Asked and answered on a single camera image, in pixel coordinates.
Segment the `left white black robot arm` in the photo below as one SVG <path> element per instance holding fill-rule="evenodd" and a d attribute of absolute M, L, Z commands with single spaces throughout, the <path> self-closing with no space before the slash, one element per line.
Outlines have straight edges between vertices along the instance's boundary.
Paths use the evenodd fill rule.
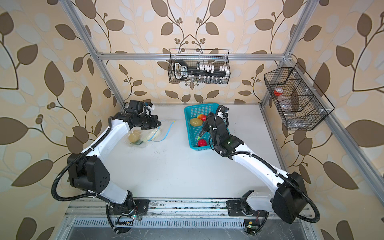
<path fill-rule="evenodd" d="M 108 127 L 90 147 L 68 157 L 67 166 L 53 182 L 52 197 L 60 202 L 98 198 L 127 211 L 134 209 L 133 194 L 112 181 L 105 163 L 113 148 L 133 128 L 152 130 L 161 126 L 158 116 L 153 114 L 154 110 L 155 106 L 151 102 L 131 100 L 121 112 L 109 117 Z M 70 185 L 84 191 L 84 194 L 74 197 L 61 197 L 58 194 L 57 187 L 65 173 L 69 174 Z"/>

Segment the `red tomato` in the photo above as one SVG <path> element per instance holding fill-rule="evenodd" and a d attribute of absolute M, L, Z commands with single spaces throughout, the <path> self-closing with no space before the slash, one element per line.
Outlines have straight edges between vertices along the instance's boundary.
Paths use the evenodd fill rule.
<path fill-rule="evenodd" d="M 205 147 L 205 146 L 207 146 L 207 141 L 206 140 L 204 140 L 204 139 L 200 139 L 200 140 L 198 140 L 198 147 L 200 148 L 200 147 Z"/>

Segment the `yellow potato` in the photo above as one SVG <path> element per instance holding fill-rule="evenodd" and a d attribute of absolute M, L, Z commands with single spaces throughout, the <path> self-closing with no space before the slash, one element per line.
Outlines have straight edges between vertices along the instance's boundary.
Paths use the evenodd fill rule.
<path fill-rule="evenodd" d="M 199 118 L 192 118 L 190 119 L 190 125 L 192 127 L 199 127 L 203 124 L 203 121 Z"/>
<path fill-rule="evenodd" d="M 141 139 L 141 131 L 140 130 L 131 131 L 131 133 L 128 136 L 128 141 L 132 144 L 135 144 L 140 139 Z"/>

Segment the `clear zip top bag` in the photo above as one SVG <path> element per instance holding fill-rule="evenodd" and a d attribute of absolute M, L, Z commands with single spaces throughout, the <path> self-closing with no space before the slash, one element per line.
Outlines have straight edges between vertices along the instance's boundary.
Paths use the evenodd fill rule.
<path fill-rule="evenodd" d="M 176 121 L 161 121 L 162 125 L 151 130 L 134 128 L 124 138 L 124 143 L 134 148 L 146 148 L 152 143 L 163 142 L 170 134 L 172 126 Z"/>

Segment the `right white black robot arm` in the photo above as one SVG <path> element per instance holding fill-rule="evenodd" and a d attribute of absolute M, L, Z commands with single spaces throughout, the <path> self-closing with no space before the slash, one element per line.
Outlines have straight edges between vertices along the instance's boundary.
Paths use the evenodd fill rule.
<path fill-rule="evenodd" d="M 270 189 L 273 197 L 266 210 L 274 212 L 286 223 L 300 219 L 308 223 L 320 221 L 320 211 L 310 199 L 303 177 L 281 170 L 254 153 L 241 139 L 231 135 L 228 108 L 220 105 L 215 113 L 209 113 L 203 131 L 210 133 L 213 150 L 247 168 Z"/>

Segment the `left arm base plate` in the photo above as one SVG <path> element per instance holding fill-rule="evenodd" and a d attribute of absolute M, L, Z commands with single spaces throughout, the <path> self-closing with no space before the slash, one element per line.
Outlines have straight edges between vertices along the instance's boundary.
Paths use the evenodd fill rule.
<path fill-rule="evenodd" d="M 109 211 L 115 216 L 141 216 L 148 212 L 149 204 L 148 199 L 127 199 L 123 204 L 111 203 Z"/>

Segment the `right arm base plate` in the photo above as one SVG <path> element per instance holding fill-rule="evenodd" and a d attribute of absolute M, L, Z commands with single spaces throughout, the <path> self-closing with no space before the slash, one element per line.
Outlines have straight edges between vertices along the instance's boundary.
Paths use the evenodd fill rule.
<path fill-rule="evenodd" d="M 262 210 L 252 210 L 251 207 L 242 200 L 228 200 L 226 202 L 226 207 L 228 210 L 228 215 L 230 217 L 265 217 L 267 211 Z"/>

